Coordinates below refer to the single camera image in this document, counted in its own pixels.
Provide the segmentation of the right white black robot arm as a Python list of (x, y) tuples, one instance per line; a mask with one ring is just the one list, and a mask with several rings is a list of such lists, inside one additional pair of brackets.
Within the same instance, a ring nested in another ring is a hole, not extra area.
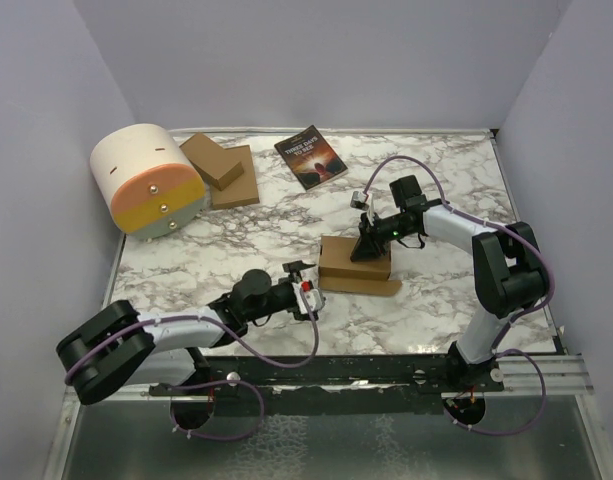
[(359, 238), (350, 260), (381, 259), (390, 244), (407, 236), (449, 243), (470, 254), (479, 302), (472, 320), (446, 355), (444, 381), (467, 391), (491, 368), (496, 350), (520, 315), (537, 306), (550, 292), (552, 281), (539, 258), (532, 228), (525, 222), (494, 225), (467, 215), (439, 197), (429, 200), (413, 175), (390, 184), (399, 209), (381, 218), (364, 191), (353, 193), (350, 205), (362, 211)]

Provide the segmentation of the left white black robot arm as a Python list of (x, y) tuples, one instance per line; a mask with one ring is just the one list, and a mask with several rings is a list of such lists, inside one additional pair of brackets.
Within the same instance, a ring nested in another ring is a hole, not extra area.
[(230, 291), (187, 313), (140, 313), (127, 300), (115, 301), (57, 344), (65, 383), (82, 404), (92, 405), (131, 384), (153, 354), (237, 342), (262, 358), (243, 341), (250, 324), (283, 311), (298, 321), (318, 320), (325, 297), (302, 277), (311, 267), (303, 261), (285, 263), (286, 276), (278, 282), (264, 270), (249, 270)]

